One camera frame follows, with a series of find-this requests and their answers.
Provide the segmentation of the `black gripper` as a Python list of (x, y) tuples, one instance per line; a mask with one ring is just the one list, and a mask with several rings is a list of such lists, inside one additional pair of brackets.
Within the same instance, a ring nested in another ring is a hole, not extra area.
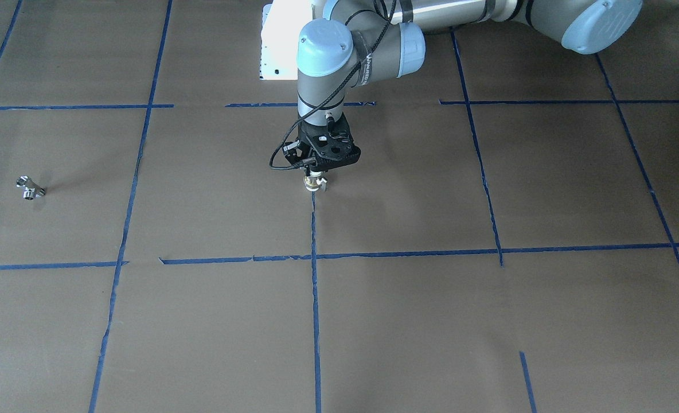
[(356, 163), (361, 150), (354, 144), (345, 115), (329, 124), (316, 126), (303, 120), (298, 125), (296, 141), (284, 145), (282, 152), (290, 165), (309, 172), (328, 172), (333, 168)]

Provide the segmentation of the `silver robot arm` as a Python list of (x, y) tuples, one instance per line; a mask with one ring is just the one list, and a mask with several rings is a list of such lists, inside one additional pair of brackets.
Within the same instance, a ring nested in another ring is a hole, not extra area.
[(488, 20), (515, 21), (578, 54), (596, 54), (620, 39), (641, 1), (327, 1), (321, 16), (303, 24), (296, 47), (297, 119), (292, 143), (277, 153), (284, 170), (306, 176), (360, 159), (343, 112), (346, 91), (418, 71), (426, 34)]

